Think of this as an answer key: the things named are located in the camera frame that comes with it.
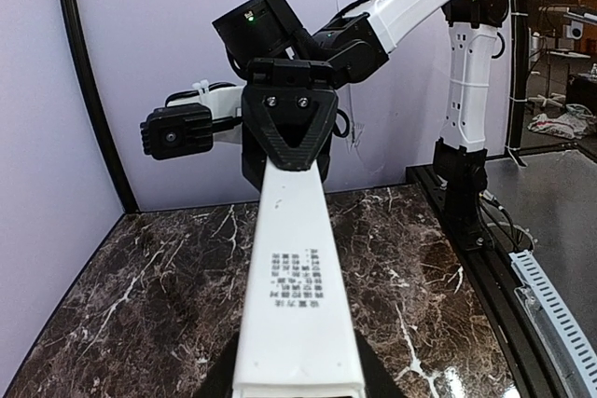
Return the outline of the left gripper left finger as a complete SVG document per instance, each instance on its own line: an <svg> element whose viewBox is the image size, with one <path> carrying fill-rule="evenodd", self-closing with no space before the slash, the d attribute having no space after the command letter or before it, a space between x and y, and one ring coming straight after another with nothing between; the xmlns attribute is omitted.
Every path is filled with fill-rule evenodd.
<svg viewBox="0 0 597 398"><path fill-rule="evenodd" d="M228 398L232 396L232 381L239 338L233 336L208 370L195 391L195 398Z"/></svg>

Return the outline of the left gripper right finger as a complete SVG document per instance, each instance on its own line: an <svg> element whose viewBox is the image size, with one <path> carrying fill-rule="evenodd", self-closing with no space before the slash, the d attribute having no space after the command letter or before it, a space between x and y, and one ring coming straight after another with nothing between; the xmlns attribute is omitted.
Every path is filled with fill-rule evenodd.
<svg viewBox="0 0 597 398"><path fill-rule="evenodd" d="M365 380L367 398L405 398L382 360L358 330L354 331L356 346Z"/></svg>

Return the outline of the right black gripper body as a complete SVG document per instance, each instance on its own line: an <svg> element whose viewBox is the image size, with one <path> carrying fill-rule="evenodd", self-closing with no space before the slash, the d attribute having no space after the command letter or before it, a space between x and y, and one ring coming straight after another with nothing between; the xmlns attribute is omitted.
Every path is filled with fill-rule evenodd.
<svg viewBox="0 0 597 398"><path fill-rule="evenodd" d="M249 62L247 73L248 80L246 86L258 85L334 90L331 86L333 69L327 62L256 58ZM317 165L320 179L325 180L328 171L321 172L319 165L316 162L313 164ZM245 170L243 168L242 156L243 176L257 190L262 188L265 169L260 172L255 172L251 169Z"/></svg>

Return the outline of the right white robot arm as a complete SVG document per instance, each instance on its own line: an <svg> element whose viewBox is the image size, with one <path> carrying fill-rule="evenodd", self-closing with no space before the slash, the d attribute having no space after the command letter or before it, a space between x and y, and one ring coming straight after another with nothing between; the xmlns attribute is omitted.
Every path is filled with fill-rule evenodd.
<svg viewBox="0 0 597 398"><path fill-rule="evenodd" d="M446 184L445 214L470 235L487 186L486 102L508 0L356 0L315 34L286 0L248 0L215 20L245 81L243 175L260 193L260 254L333 248L322 183L331 140L346 133L338 90L371 77L437 11L449 28L451 75L433 169Z"/></svg>

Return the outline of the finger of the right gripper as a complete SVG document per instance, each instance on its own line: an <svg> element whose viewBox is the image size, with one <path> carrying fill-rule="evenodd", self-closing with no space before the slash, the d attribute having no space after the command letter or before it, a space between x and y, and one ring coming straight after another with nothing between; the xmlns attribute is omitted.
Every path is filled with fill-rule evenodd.
<svg viewBox="0 0 597 398"><path fill-rule="evenodd" d="M270 160L283 171L321 172L330 163L338 95L333 89L248 85L243 88L243 168L260 172Z"/></svg>

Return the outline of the white remote control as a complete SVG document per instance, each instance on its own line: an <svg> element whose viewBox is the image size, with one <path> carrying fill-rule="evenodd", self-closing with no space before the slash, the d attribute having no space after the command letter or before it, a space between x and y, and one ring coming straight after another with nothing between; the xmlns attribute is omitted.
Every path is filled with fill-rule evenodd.
<svg viewBox="0 0 597 398"><path fill-rule="evenodd" d="M235 397L363 397L366 384L316 166L267 162L232 379Z"/></svg>

